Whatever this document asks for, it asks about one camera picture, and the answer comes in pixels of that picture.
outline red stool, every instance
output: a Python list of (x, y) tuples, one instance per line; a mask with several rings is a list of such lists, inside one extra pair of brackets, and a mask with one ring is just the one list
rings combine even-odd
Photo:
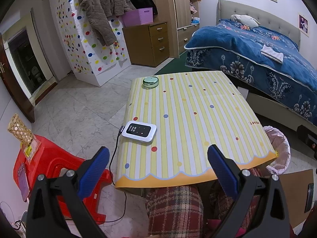
[[(18, 157), (15, 161), (13, 179), (18, 187), (19, 181), (17, 171), (22, 163), (25, 163), (30, 189), (32, 190), (38, 175), (45, 174), (47, 178), (55, 178), (60, 175), (63, 168), (66, 168), (67, 170), (77, 170), (81, 163), (84, 162), (84, 159), (73, 156), (48, 139), (39, 135), (35, 136), (39, 141), (41, 141), (41, 145), (31, 160), (31, 163), (26, 160), (22, 150), (19, 151)], [(106, 215), (98, 214), (96, 210), (101, 189), (109, 184), (111, 184), (110, 171), (105, 169), (92, 194), (83, 200), (83, 203), (97, 224), (102, 224), (106, 220)], [(60, 197), (58, 200), (63, 215), (71, 218), (63, 198)]]

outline blue bedspread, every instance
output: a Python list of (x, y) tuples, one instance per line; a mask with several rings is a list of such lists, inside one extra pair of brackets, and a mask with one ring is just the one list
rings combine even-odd
[[(280, 64), (263, 55), (263, 45), (283, 53)], [(197, 30), (185, 45), (186, 65), (222, 70), (269, 94), (295, 112), (317, 123), (317, 71), (288, 37), (264, 28), (220, 20)]]

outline quilted jacket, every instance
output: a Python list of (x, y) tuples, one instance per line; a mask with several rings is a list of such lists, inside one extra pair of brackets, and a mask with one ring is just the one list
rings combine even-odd
[(110, 46), (116, 41), (107, 17), (120, 16), (125, 12), (135, 10), (130, 0), (78, 0), (86, 10), (86, 17), (95, 30), (99, 41), (104, 46)]

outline pillow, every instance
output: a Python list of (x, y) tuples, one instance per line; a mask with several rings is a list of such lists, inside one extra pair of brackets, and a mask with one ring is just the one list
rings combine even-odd
[(256, 28), (260, 25), (260, 23), (256, 19), (253, 19), (251, 16), (248, 15), (233, 14), (230, 17), (230, 20), (234, 22), (240, 22), (250, 28)]

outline striped tablecloth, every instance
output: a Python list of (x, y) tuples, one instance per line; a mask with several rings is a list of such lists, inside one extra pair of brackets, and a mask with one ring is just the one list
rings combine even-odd
[(132, 83), (124, 125), (155, 124), (151, 144), (121, 136), (116, 187), (167, 187), (216, 179), (207, 149), (216, 144), (242, 168), (276, 158), (256, 115), (221, 71), (158, 75), (159, 85)]

